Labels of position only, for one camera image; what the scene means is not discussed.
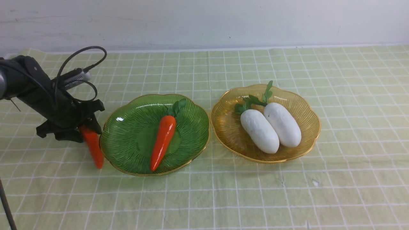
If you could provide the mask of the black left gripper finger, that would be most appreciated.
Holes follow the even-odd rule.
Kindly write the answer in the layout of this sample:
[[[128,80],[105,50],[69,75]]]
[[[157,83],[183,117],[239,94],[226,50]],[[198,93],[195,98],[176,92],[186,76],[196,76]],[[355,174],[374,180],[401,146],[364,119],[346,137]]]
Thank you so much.
[[[57,141],[64,140],[77,143],[84,142],[83,136],[78,131],[77,126],[61,128],[49,120],[36,127],[36,134],[41,138],[45,138],[47,134],[54,134],[54,137]]]
[[[89,131],[92,131],[96,134],[102,133],[101,126],[98,123],[98,120],[96,119],[96,116],[94,113],[91,114],[89,117],[87,117],[87,119],[84,122],[84,127],[88,129]]]

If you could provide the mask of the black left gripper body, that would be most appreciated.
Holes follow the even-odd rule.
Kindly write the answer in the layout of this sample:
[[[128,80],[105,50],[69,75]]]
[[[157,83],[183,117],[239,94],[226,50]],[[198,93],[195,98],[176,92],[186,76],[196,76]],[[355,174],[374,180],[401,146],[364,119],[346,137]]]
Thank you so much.
[[[91,114],[97,111],[104,111],[104,104],[101,100],[78,102],[75,99],[69,99],[57,108],[53,108],[48,99],[35,100],[35,111],[42,115],[46,121],[49,120],[61,128],[84,125],[85,120]]]

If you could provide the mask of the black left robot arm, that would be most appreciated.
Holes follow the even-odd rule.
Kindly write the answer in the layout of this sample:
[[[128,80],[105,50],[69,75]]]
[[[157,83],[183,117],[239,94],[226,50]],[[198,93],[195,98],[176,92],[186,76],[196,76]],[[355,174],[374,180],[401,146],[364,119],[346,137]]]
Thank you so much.
[[[30,56],[1,58],[1,99],[16,97],[42,115],[46,121],[36,127],[36,134],[45,138],[54,134],[56,140],[82,143],[80,127],[101,134],[96,111],[104,111],[99,99],[83,101],[74,98],[69,89],[88,83],[87,69],[76,68],[59,78],[50,79],[39,63]]]

